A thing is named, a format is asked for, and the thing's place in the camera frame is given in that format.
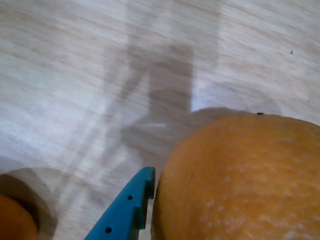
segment wooden floor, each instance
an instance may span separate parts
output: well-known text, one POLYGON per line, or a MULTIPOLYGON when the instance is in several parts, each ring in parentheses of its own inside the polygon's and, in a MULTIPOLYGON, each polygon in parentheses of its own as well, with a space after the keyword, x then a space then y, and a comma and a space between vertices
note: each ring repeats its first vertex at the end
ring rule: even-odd
POLYGON ((319 23, 319 0, 0 0, 0 191, 79 240, 206 123, 320 124, 319 23))

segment orange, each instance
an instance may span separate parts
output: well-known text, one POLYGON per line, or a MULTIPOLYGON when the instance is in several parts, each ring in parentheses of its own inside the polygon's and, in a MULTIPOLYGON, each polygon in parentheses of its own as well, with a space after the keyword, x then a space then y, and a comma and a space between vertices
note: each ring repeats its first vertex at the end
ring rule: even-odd
POLYGON ((0 240, 36 240, 32 216, 15 200, 0 195, 0 240))
POLYGON ((238 114, 187 137, 156 193, 153 240, 319 240, 320 127, 238 114))

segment white spot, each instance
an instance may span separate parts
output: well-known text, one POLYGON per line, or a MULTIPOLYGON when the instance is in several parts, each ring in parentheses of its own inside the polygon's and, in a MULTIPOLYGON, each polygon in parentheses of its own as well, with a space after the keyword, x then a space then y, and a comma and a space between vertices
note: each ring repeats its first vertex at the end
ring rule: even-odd
POLYGON ((226 177, 224 178, 224 181, 225 181, 226 183, 230 183, 230 182, 231 182, 231 177, 230 177, 230 176, 226 176, 226 177))
POLYGON ((291 196, 291 192, 289 191, 289 189, 284 190, 283 194, 287 196, 291 196))
POLYGON ((302 230, 302 229, 305 229, 305 226, 301 223, 297 223, 296 228, 302 230))
POLYGON ((303 239, 305 239, 305 240, 315 240, 315 238, 313 236, 306 234, 306 233, 302 234, 302 236, 303 236, 303 239))
POLYGON ((202 216, 202 217, 200 217, 200 221, 201 221, 202 223, 206 223, 206 222, 208 221, 208 216, 202 216))
POLYGON ((212 200, 208 202, 206 206, 210 208, 210 207, 213 207, 214 205, 215 205, 215 200, 212 200))
POLYGON ((301 164, 302 161, 299 158, 294 158, 293 161, 297 164, 301 164))
POLYGON ((296 233, 294 231, 289 231, 283 236, 283 240, 294 240, 296 238, 296 233))

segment blue tool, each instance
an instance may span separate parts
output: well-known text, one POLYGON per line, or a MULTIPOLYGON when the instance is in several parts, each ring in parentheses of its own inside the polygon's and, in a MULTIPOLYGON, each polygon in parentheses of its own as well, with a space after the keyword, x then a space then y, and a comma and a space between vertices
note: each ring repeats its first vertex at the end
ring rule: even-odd
POLYGON ((138 240, 146 228, 148 199, 154 198, 155 173, 144 167, 134 175, 84 240, 138 240))

